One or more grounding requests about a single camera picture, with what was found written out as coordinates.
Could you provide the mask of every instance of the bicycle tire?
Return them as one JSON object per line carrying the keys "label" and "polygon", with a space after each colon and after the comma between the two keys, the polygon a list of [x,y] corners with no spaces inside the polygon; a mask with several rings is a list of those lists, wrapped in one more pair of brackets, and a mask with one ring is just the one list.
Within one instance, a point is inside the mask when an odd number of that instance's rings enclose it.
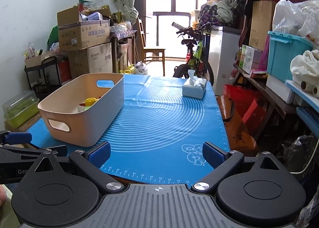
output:
{"label": "bicycle tire", "polygon": [[177,78],[185,77],[187,79],[187,78],[189,78],[189,76],[188,76],[189,69],[191,69],[189,65],[181,64],[181,65],[175,67],[173,77],[177,77]]}
{"label": "bicycle tire", "polygon": [[207,60],[207,58],[205,56],[202,55],[200,60],[204,63],[205,67],[207,68],[208,75],[209,75],[209,82],[213,86],[213,84],[214,84],[214,72],[213,72],[213,69],[212,69],[211,65],[209,64],[209,62],[208,62],[208,60]]}

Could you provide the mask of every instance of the basket handle hole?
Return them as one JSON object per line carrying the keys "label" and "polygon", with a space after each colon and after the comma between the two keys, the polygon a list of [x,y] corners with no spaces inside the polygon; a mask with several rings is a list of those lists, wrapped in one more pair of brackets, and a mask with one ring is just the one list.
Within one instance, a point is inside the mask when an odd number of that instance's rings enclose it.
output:
{"label": "basket handle hole", "polygon": [[58,122],[55,120],[49,119],[49,124],[51,125],[52,128],[60,130],[60,131],[66,131],[69,132],[70,128],[66,123]]}
{"label": "basket handle hole", "polygon": [[98,80],[96,85],[98,87],[112,88],[114,87],[114,82],[112,80]]}

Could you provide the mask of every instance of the orange shopping bag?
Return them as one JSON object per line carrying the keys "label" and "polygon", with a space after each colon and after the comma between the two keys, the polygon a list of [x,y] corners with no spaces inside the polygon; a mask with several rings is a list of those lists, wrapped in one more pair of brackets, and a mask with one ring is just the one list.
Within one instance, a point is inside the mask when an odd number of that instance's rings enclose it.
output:
{"label": "orange shopping bag", "polygon": [[231,150],[242,152],[245,156],[254,157],[258,153],[258,146],[242,118],[234,107],[234,103],[228,96],[216,98],[219,105],[223,122]]}

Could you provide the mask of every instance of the yellow bottle cap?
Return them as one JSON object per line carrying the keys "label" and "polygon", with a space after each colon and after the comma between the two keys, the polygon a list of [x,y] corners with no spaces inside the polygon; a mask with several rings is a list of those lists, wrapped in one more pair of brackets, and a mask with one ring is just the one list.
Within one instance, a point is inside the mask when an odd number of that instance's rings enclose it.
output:
{"label": "yellow bottle cap", "polygon": [[95,103],[96,101],[97,101],[97,99],[94,98],[94,97],[87,98],[87,99],[85,100],[85,106],[92,106],[92,105],[94,105],[94,103]]}

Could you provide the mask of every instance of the blue silicone mat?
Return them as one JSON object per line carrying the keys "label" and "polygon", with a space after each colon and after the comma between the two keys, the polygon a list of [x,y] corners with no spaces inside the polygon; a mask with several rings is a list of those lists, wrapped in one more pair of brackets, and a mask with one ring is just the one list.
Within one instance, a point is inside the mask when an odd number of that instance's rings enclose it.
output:
{"label": "blue silicone mat", "polygon": [[[183,97],[184,82],[125,75],[124,105],[98,141],[110,142],[112,150],[103,172],[138,182],[190,186],[213,170],[203,158],[202,145],[210,141],[229,151],[221,113],[209,82],[202,100]],[[42,119],[29,131],[38,147],[80,148],[52,138]]]}

